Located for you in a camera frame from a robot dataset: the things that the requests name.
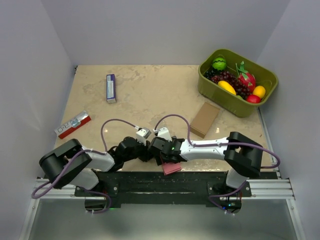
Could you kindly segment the pink paper box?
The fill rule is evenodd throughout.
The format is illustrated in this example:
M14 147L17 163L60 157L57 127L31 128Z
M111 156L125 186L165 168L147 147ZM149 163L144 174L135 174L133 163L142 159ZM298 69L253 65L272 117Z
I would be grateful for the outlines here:
M170 174L179 172L182 167L180 163L163 163L162 164L163 173L165 176L168 176Z

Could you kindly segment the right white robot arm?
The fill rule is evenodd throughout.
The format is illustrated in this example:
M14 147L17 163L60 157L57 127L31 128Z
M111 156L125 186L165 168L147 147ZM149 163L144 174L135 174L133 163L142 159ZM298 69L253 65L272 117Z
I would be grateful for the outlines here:
M223 192L235 196L247 179L261 175L262 146L243 134L233 131L228 137L215 140L192 140L173 137L167 140L156 136L148 151L158 164L180 163L209 159L227 162L231 169L223 183Z

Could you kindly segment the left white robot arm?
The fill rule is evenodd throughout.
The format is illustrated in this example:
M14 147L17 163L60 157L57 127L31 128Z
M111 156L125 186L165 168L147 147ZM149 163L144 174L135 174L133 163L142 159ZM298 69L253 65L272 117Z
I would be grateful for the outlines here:
M99 152L84 147L73 138L45 154L39 165L55 189L72 184L85 188L92 196L99 196L104 184L99 181L95 171L116 172L127 161L150 160L150 143L127 136L107 152Z

